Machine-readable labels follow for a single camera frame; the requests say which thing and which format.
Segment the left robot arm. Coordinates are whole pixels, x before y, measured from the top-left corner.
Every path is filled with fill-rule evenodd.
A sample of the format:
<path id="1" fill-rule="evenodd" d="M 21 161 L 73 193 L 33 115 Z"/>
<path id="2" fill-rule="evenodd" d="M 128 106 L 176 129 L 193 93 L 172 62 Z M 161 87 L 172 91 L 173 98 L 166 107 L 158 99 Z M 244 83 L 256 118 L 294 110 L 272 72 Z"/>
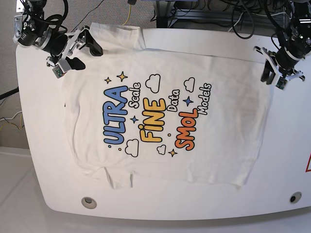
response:
<path id="1" fill-rule="evenodd" d="M 305 81 L 302 71 L 295 65 L 311 53 L 311 2 L 309 0 L 286 0 L 284 10 L 289 22 L 282 28 L 270 14 L 267 1 L 262 1 L 266 16 L 275 27 L 280 48 L 277 52 L 255 46 L 254 50 L 265 58 L 260 81 L 281 90 L 295 78 Z"/>

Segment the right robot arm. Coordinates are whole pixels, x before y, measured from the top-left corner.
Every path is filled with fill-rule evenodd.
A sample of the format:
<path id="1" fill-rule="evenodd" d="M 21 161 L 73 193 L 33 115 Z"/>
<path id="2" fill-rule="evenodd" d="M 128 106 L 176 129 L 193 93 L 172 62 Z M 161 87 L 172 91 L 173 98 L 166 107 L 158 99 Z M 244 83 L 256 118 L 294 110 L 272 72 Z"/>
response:
<path id="1" fill-rule="evenodd" d="M 18 0 L 15 16 L 13 41 L 24 47 L 35 47 L 49 54 L 47 66 L 57 78 L 70 70 L 83 70 L 85 64 L 77 57 L 70 58 L 74 50 L 88 48 L 94 57 L 104 54 L 102 47 L 95 41 L 90 28 L 74 28 L 71 32 L 63 26 L 69 11 L 68 1 L 63 1 L 64 13 L 45 18 L 45 0 Z"/>

